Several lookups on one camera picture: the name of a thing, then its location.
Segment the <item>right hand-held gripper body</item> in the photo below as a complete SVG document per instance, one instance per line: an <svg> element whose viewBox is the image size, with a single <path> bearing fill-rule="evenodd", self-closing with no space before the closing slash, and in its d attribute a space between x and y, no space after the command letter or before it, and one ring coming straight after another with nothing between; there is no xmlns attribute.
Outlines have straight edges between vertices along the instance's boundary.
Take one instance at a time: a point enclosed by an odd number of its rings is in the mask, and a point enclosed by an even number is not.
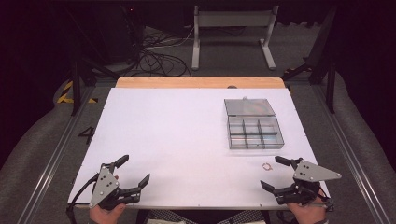
<svg viewBox="0 0 396 224"><path fill-rule="evenodd" d="M290 161L294 170L294 183L287 188L275 189L273 194L276 201L279 204L333 205L330 197L319 193L322 190L320 181L340 179L342 175L302 158Z"/></svg>

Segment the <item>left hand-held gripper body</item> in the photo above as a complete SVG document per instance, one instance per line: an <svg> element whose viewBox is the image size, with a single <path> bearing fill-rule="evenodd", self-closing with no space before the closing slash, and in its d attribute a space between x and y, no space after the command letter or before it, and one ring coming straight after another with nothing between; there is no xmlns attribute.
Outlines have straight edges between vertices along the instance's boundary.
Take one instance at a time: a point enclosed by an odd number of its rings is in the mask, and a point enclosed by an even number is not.
<svg viewBox="0 0 396 224"><path fill-rule="evenodd" d="M92 191L89 207L98 205L105 210L113 210L117 205L124 203L138 203L141 188L121 189L119 180L113 175L114 170L120 165L116 162L103 164Z"/></svg>

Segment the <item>person's left hand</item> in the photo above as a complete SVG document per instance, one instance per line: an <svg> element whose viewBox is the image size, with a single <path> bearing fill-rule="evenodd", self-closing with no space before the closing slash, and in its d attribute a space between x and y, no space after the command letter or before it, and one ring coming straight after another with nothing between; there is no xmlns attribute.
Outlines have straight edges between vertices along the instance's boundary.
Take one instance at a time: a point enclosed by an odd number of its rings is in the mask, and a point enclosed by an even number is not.
<svg viewBox="0 0 396 224"><path fill-rule="evenodd" d="M90 210L90 220L94 221L96 224L117 224L125 208L126 205L124 203L118 204L110 211L96 205Z"/></svg>

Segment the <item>person's right hand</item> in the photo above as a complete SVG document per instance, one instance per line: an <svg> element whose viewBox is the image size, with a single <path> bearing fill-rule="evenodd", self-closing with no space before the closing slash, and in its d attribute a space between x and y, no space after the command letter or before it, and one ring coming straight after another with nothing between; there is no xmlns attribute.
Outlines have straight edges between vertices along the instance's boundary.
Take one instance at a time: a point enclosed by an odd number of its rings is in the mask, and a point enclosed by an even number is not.
<svg viewBox="0 0 396 224"><path fill-rule="evenodd" d="M298 203L288 203L287 207L294 214L299 224L328 224L326 208L312 203L305 206Z"/></svg>

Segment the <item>white table sheet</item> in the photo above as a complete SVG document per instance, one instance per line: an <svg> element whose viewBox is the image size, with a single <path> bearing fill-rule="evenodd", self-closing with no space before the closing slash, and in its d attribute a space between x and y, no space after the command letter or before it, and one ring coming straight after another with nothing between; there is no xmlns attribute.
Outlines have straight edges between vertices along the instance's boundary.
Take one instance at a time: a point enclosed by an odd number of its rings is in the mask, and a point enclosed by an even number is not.
<svg viewBox="0 0 396 224"><path fill-rule="evenodd" d="M278 151L229 148L225 99L267 99L285 145ZM88 203L82 186L101 164L128 155L116 175L132 188L146 175L137 207L146 209L268 209L279 205L262 189L292 182L275 156L315 161L287 89L124 89L110 91L70 196Z"/></svg>

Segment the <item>clear plastic compartment box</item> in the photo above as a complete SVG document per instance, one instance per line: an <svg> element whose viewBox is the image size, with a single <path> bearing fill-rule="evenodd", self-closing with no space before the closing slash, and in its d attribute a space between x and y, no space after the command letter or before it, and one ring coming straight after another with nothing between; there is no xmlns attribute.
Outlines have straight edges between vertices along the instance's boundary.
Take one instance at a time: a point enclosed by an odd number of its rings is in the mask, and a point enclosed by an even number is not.
<svg viewBox="0 0 396 224"><path fill-rule="evenodd" d="M281 149L284 139L267 99L225 99L230 149Z"/></svg>

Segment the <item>black tripod stand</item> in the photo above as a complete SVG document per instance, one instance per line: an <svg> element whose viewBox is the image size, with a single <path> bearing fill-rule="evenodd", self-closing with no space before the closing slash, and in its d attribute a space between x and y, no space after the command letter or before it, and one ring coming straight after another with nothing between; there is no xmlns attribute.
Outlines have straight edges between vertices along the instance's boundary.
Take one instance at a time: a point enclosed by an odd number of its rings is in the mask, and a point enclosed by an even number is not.
<svg viewBox="0 0 396 224"><path fill-rule="evenodd" d="M83 53L81 43L78 39L77 30L74 26L73 15L66 6L60 6L60 11L64 14L61 17L61 21L64 23L62 26L65 38L64 44L71 62L71 80L73 81L74 100L72 115L75 116L83 104L80 81L83 80L83 82L89 87L92 87L96 83L92 69L96 69L106 77L111 77L115 80L118 80L120 75L105 68Z"/></svg>
<svg viewBox="0 0 396 224"><path fill-rule="evenodd" d="M327 78L326 88L326 106L329 111L334 114L333 95L335 85L335 63L332 60L332 55L329 52L328 41L329 34L332 29L332 23L336 14L337 6L330 8L321 28L315 43L304 63L295 69L287 69L281 77L284 81L301 74L303 71L311 70L311 75L308 79L311 85L318 85L323 78Z"/></svg>

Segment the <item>white metal stand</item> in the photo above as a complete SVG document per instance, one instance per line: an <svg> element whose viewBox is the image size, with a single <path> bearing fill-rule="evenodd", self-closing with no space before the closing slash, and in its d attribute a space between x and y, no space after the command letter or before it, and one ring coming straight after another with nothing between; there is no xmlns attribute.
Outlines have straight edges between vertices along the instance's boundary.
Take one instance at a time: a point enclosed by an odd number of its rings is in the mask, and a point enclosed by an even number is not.
<svg viewBox="0 0 396 224"><path fill-rule="evenodd" d="M257 11L207 11L194 7L193 21L193 48L191 58L191 69L198 70L200 64L200 34L201 28L206 27L266 27L267 31L260 40L264 59L270 70L276 69L269 43L275 27L279 6L271 9Z"/></svg>

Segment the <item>aluminium floor rail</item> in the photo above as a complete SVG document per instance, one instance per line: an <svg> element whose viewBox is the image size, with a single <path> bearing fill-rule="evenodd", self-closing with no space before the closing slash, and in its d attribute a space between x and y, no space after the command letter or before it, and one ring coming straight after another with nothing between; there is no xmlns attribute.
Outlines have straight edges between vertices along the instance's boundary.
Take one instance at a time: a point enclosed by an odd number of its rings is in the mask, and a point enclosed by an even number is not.
<svg viewBox="0 0 396 224"><path fill-rule="evenodd" d="M331 124L332 130L335 132L336 139L341 145L341 153L343 154L347 166L358 185L361 196L368 205L368 208L375 220L375 224L389 224L389 217L379 201L367 174L364 172L336 116L330 112L330 109L326 104L325 94L323 93L322 88L319 86L312 86L312 90L318 98L322 110Z"/></svg>
<svg viewBox="0 0 396 224"><path fill-rule="evenodd" d="M77 111L74 113L73 116L70 116L67 124L64 128L64 131L55 147L53 150L51 157L49 158L49 161L40 175L37 184L35 185L35 189L30 196L30 199L28 203L25 205L17 224L31 224L32 220L35 217L36 211L41 204L49 186L50 183L59 167L59 164L64 156L64 153L66 151L66 148L69 144L70 137L72 135L72 132L74 131L78 120L82 114L82 111L86 107L86 104L88 103L89 98L92 96L92 92L94 90L94 87L86 87L80 96L81 103L79 105L79 108Z"/></svg>

